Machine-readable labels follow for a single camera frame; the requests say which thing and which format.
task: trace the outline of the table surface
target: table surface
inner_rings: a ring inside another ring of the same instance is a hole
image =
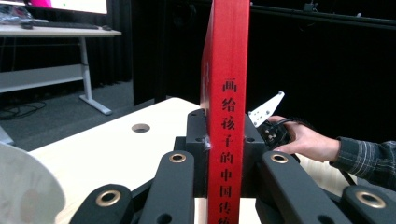
[[[103,185],[119,184],[133,190],[154,177],[162,155],[173,150],[175,137],[186,136],[187,115],[198,108],[171,98],[30,152],[54,174],[64,191],[65,208],[56,223],[68,223],[84,199]],[[149,126],[148,132],[133,131],[142,124]],[[315,166],[316,171],[318,165],[324,165],[304,158],[303,164]],[[332,174],[320,175],[319,183],[344,187],[342,180],[329,179],[337,173],[325,172]],[[203,223],[205,200],[196,202],[195,223]],[[241,200],[240,223],[260,223],[254,203],[254,199]]]
[[[121,35],[119,31],[91,29],[68,29],[52,27],[34,27],[32,30],[22,29],[19,25],[0,24],[0,36],[12,37],[112,37]]]

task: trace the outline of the wrist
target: wrist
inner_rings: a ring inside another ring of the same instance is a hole
[[[340,146],[341,143],[339,140],[336,139],[329,139],[329,145],[328,145],[328,151],[329,151],[329,162],[335,162],[338,159],[338,154],[340,152]]]

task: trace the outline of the white bracket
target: white bracket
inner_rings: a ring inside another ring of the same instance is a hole
[[[269,101],[257,107],[255,110],[248,112],[248,116],[250,117],[251,122],[253,122],[254,127],[259,127],[274,114],[274,111],[276,110],[283,96],[285,96],[285,93],[280,91]]]

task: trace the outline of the screw hole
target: screw hole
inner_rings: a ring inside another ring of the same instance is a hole
[[[370,192],[358,191],[356,192],[356,197],[361,203],[373,208],[384,208],[387,206],[384,200]]]
[[[158,224],[167,224],[171,223],[172,217],[169,214],[162,214],[157,218]]]
[[[134,126],[132,126],[132,131],[136,133],[146,133],[149,131],[149,126],[144,123],[139,123]]]
[[[274,155],[272,155],[272,156],[271,156],[271,160],[273,160],[273,161],[275,161],[275,162],[278,162],[278,163],[286,163],[286,162],[289,161],[288,158],[286,158],[286,157],[284,157],[284,156],[282,156],[282,155],[280,155],[280,154],[274,154]]]
[[[179,153],[173,154],[173,155],[171,155],[171,156],[169,157],[169,160],[170,160],[171,162],[183,162],[183,161],[185,161],[186,159],[187,159],[187,158],[186,158],[185,155],[179,154]]]
[[[121,194],[119,191],[111,189],[103,191],[96,198],[96,204],[101,207],[109,207],[120,200]]]

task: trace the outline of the monitor screen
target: monitor screen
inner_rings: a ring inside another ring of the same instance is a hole
[[[28,0],[30,7],[107,14],[106,0]]]
[[[0,4],[5,5],[13,5],[13,6],[24,6],[23,0],[7,0],[7,1],[0,1]]]

